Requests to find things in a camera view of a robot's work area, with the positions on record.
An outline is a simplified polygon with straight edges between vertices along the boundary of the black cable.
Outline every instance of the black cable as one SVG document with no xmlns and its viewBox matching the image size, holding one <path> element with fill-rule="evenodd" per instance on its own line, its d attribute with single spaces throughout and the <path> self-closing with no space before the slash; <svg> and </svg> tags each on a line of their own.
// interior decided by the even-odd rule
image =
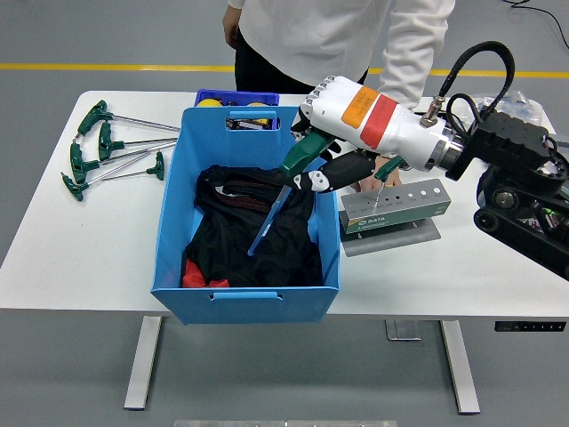
<svg viewBox="0 0 569 427">
<path fill-rule="evenodd" d="M 510 8 L 512 9 L 529 9 L 531 11 L 537 11 L 537 12 L 543 12 L 543 13 L 547 13 L 551 18 L 553 18 L 553 20 L 555 21 L 555 23 L 557 24 L 557 27 L 559 28 L 559 33 L 561 33 L 561 38 L 563 39 L 563 43 L 565 44 L 565 46 L 567 46 L 567 49 L 569 49 L 569 44 L 567 43 L 567 40 L 565 39 L 565 34 L 563 33 L 563 29 L 561 28 L 561 24 L 559 24 L 559 21 L 557 20 L 557 18 L 555 17 L 555 15 L 551 12 L 545 11 L 543 9 L 539 9 L 537 7 L 532 7 L 532 6 L 522 6 L 521 4 L 524 3 L 529 3 L 530 0 L 521 0 L 519 2 L 512 2 L 509 0 L 503 0 L 504 3 L 508 3 L 511 4 Z"/>
<path fill-rule="evenodd" d="M 451 97 L 451 99 L 448 100 L 448 102 L 446 103 L 446 120 L 453 127 L 453 129 L 456 131 L 456 133 L 458 133 L 463 138 L 468 138 L 469 133 L 464 129 L 464 125 L 462 124 L 462 122 L 461 122 L 461 125 L 456 123 L 456 120 L 455 120 L 456 116 L 453 114 L 453 104 L 458 99 L 465 100 L 468 103 L 468 105 L 470 106 L 470 109 L 472 110 L 472 114 L 474 115 L 474 123 L 472 124 L 470 129 L 473 129 L 474 125 L 477 125 L 478 123 L 480 123 L 481 117 L 480 117 L 480 114 L 478 113 L 477 105 L 474 103 L 472 98 L 470 98 L 465 93 L 454 94 Z"/>
<path fill-rule="evenodd" d="M 509 49 L 500 42 L 494 42 L 494 41 L 483 42 L 467 49 L 454 63 L 453 68 L 451 69 L 450 73 L 446 77 L 446 80 L 443 82 L 443 85 L 441 86 L 441 90 L 438 93 L 438 96 L 441 97 L 446 96 L 446 93 L 453 85 L 453 82 L 458 76 L 462 67 L 464 67 L 464 65 L 467 63 L 467 61 L 470 58 L 472 58 L 474 55 L 476 55 L 479 52 L 497 53 L 498 56 L 500 56 L 500 58 L 504 62 L 504 66 L 506 67 L 506 81 L 504 82 L 504 86 L 502 87 L 500 93 L 498 93 L 498 96 L 496 96 L 496 98 L 494 98 L 494 101 L 488 106 L 488 109 L 486 109 L 480 114 L 480 117 L 482 119 L 485 119 L 494 111 L 494 108 L 496 107 L 496 105 L 498 105 L 498 102 L 500 102 L 500 100 L 506 94 L 512 82 L 514 81 L 514 75 L 516 74 L 516 64 L 514 62 L 514 57 L 512 56 L 512 53 L 509 51 Z"/>
<path fill-rule="evenodd" d="M 545 137 L 545 141 L 549 141 L 551 142 L 551 144 L 553 145 L 552 148 L 549 147 L 548 145 L 548 149 L 549 149 L 549 156 L 553 157 L 557 154 L 557 150 L 558 150 L 558 144 L 557 141 L 555 141 L 553 138 L 551 138 L 550 136 L 546 136 Z"/>
</svg>

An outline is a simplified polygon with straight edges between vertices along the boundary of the green t-handle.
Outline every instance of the green t-handle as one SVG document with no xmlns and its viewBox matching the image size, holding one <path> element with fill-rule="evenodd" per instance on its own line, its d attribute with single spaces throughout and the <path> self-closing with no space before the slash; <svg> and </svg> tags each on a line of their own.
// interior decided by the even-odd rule
<svg viewBox="0 0 569 427">
<path fill-rule="evenodd" d="M 401 156 L 395 156 L 391 160 L 389 160 L 388 163 L 380 167 L 373 177 L 376 180 L 385 182 L 388 180 L 389 174 L 395 171 L 397 167 L 401 165 L 403 162 L 404 160 Z"/>
<path fill-rule="evenodd" d="M 156 153 L 156 164 L 154 167 L 149 167 L 146 173 L 149 175 L 155 174 L 160 181 L 164 180 L 164 156 L 161 151 Z"/>
<path fill-rule="evenodd" d="M 83 152 L 81 151 L 81 146 L 76 142 L 71 143 L 71 148 L 69 149 L 69 159 L 71 160 L 71 170 L 73 171 L 73 177 L 77 184 L 82 184 L 87 179 L 87 173 L 93 169 L 99 169 L 100 164 L 97 160 L 92 160 L 91 162 L 83 161 Z"/>
<path fill-rule="evenodd" d="M 311 133 L 289 150 L 279 169 L 288 178 L 302 173 L 335 139 L 336 137 L 313 128 Z"/>
<path fill-rule="evenodd" d="M 99 131 L 99 160 L 107 160 L 114 150 L 123 148 L 124 141 L 110 140 L 110 123 L 103 123 Z"/>
<path fill-rule="evenodd" d="M 71 192 L 73 197 L 79 200 L 80 202 L 83 201 L 83 191 L 89 188 L 89 184 L 87 182 L 84 182 L 83 184 L 77 185 L 73 181 L 71 181 L 71 178 L 69 178 L 64 173 L 61 173 L 61 178 L 63 179 L 65 186 Z"/>
<path fill-rule="evenodd" d="M 112 119 L 113 114 L 107 112 L 107 103 L 104 100 L 100 100 L 89 110 L 79 127 L 77 127 L 77 132 L 85 136 L 95 123 L 101 120 Z"/>
</svg>

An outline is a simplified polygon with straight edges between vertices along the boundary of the yellow floor line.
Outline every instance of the yellow floor line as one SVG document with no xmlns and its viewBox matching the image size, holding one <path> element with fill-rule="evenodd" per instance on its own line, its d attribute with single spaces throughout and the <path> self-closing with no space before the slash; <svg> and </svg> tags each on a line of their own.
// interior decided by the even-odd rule
<svg viewBox="0 0 569 427">
<path fill-rule="evenodd" d="M 160 64 L 68 64 L 68 63 L 18 63 L 0 62 L 1 70 L 17 71 L 171 71 L 194 73 L 232 73 L 232 65 L 160 65 Z M 446 76 L 449 69 L 432 69 L 431 76 Z M 370 68 L 369 74 L 380 74 L 381 68 Z M 505 71 L 486 69 L 464 69 L 459 73 L 464 77 L 505 77 Z M 563 71 L 517 71 L 520 78 L 569 78 Z"/>
</svg>

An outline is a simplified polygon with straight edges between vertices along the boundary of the orange label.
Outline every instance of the orange label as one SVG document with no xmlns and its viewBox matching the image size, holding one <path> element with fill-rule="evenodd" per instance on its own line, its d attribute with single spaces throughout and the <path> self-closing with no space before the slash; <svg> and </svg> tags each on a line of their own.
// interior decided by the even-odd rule
<svg viewBox="0 0 569 427">
<path fill-rule="evenodd" d="M 373 102 L 378 97 L 378 93 L 369 87 L 362 86 L 362 88 L 356 93 L 356 96 L 351 101 L 351 103 L 344 111 L 341 116 L 341 121 L 348 126 L 352 126 L 357 129 L 362 122 L 364 117 L 373 105 Z"/>
</svg>

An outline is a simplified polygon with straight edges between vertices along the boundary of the blue container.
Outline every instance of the blue container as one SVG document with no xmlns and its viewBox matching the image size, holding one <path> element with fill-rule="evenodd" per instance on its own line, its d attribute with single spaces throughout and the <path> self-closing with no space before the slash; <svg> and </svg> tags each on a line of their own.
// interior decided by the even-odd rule
<svg viewBox="0 0 569 427">
<path fill-rule="evenodd" d="M 228 117 L 251 118 L 255 107 L 191 108 L 184 111 L 180 138 L 162 205 L 151 293 L 184 324 L 286 323 L 322 320 L 340 289 L 340 226 L 335 193 L 317 194 L 309 235 L 320 249 L 322 286 L 240 288 L 180 287 L 182 253 L 203 218 L 194 207 L 196 180 L 211 165 L 278 167 L 294 144 L 289 129 L 297 107 L 267 107 L 279 118 L 276 130 L 230 131 Z M 315 162 L 313 167 L 320 166 Z"/>
<path fill-rule="evenodd" d="M 198 104 L 198 102 L 208 98 L 220 100 L 222 105 L 229 105 L 230 102 L 236 102 L 239 106 L 246 106 L 252 102 L 261 102 L 267 105 L 278 105 L 277 93 L 236 92 L 219 91 L 217 89 L 200 89 L 197 91 L 194 107 Z"/>
</svg>

